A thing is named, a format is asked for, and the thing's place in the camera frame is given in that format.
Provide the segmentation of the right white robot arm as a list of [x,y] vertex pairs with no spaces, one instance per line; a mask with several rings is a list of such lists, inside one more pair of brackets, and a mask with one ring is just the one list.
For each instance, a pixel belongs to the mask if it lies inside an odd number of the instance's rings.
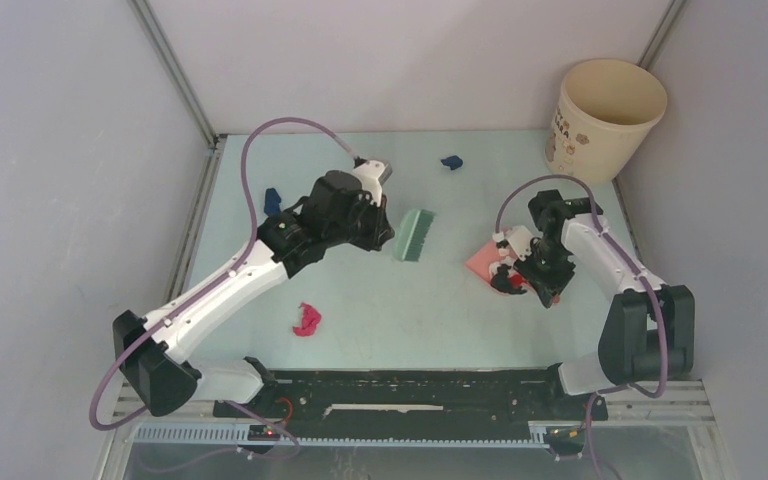
[[539,192],[529,203],[539,232],[515,270],[550,308],[582,266],[610,305],[594,353],[554,367],[557,381],[541,392],[545,411],[566,418],[582,395],[689,373],[694,364],[695,298],[669,285],[618,243],[591,199]]

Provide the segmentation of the pink dustpan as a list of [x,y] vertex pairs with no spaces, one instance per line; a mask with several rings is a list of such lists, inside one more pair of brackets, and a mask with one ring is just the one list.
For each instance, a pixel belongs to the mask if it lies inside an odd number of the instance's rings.
[[[491,241],[488,242],[487,244],[485,244],[482,248],[479,249],[479,251],[476,254],[474,254],[472,257],[470,257],[465,262],[465,266],[472,273],[474,273],[481,280],[483,280],[488,286],[491,287],[490,279],[491,279],[492,275],[496,272],[496,269],[500,265],[508,265],[508,266],[511,266],[513,270],[515,270],[514,269],[514,263],[515,263],[515,261],[504,260],[504,259],[502,259],[498,255],[496,247],[495,247],[495,244],[494,244],[494,242],[492,240],[492,237],[491,237]],[[529,292],[535,293],[534,290],[531,288],[531,286],[528,284],[528,290],[527,290],[526,293],[529,293]]]

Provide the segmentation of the green hand brush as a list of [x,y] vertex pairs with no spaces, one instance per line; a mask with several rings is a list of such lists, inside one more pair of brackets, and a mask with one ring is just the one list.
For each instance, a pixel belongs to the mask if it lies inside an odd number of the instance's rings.
[[399,262],[418,262],[435,213],[425,209],[409,210],[396,229],[393,257]]

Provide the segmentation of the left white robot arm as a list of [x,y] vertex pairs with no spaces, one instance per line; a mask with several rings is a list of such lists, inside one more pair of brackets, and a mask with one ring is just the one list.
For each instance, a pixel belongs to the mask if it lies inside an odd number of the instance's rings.
[[309,195],[268,217],[254,239],[189,291],[143,316],[121,313],[112,324],[118,368],[144,410],[166,416],[201,397],[234,401],[252,416],[271,412],[276,390],[255,360],[216,367],[189,359],[236,311],[322,260],[328,249],[381,250],[395,235],[383,192],[390,174],[380,161],[327,172]]

